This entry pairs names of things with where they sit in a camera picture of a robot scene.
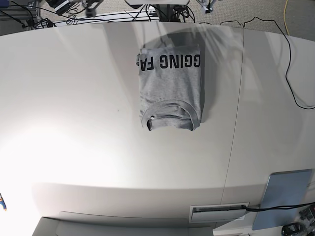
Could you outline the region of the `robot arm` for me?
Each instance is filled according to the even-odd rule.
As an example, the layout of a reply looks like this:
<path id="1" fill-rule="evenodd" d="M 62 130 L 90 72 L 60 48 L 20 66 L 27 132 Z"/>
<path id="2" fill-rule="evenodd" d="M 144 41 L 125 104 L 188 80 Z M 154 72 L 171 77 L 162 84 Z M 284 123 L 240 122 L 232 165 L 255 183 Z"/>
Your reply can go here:
<path id="1" fill-rule="evenodd" d="M 86 17 L 94 18 L 96 16 L 96 9 L 103 3 L 103 0 L 82 0 L 81 3 Z"/>
<path id="2" fill-rule="evenodd" d="M 213 6 L 217 0 L 196 0 L 196 2 L 200 5 L 202 14 L 209 14 L 213 11 Z"/>

